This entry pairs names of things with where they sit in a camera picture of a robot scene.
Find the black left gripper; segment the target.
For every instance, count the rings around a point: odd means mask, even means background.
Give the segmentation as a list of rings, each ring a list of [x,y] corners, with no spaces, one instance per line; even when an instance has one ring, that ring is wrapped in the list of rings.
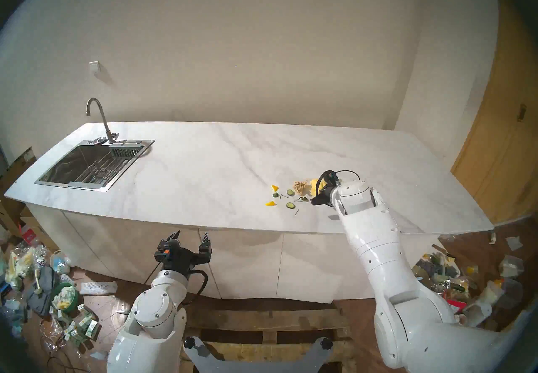
[[[172,233],[165,242],[165,271],[177,272],[189,278],[196,266],[210,262],[211,241],[208,232],[204,232],[199,251],[195,253],[180,245],[180,233],[181,230]]]

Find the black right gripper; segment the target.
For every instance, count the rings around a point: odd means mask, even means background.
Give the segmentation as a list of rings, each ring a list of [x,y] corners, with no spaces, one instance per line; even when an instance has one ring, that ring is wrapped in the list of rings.
[[[333,192],[337,189],[337,183],[327,183],[323,187],[323,191],[320,191],[316,196],[311,198],[310,203],[313,206],[326,205],[329,207],[334,207],[334,201],[332,199]]]

